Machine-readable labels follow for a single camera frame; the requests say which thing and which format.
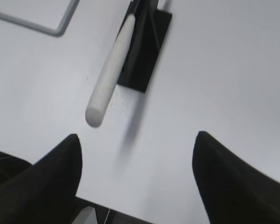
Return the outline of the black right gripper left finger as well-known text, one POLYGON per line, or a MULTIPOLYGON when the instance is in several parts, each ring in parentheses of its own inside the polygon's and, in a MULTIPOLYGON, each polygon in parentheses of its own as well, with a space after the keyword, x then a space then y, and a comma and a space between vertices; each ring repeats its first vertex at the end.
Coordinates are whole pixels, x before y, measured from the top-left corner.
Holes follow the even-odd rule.
POLYGON ((35 164, 0 152, 0 224, 71 224, 81 173, 76 134, 35 164))

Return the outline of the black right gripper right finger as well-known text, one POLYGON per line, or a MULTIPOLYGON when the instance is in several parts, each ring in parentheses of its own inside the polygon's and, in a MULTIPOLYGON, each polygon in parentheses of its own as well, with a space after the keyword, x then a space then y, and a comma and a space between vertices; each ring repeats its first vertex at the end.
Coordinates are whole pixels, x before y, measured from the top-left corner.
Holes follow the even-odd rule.
POLYGON ((280 224, 280 183, 206 131, 196 137, 193 175, 212 224, 280 224))

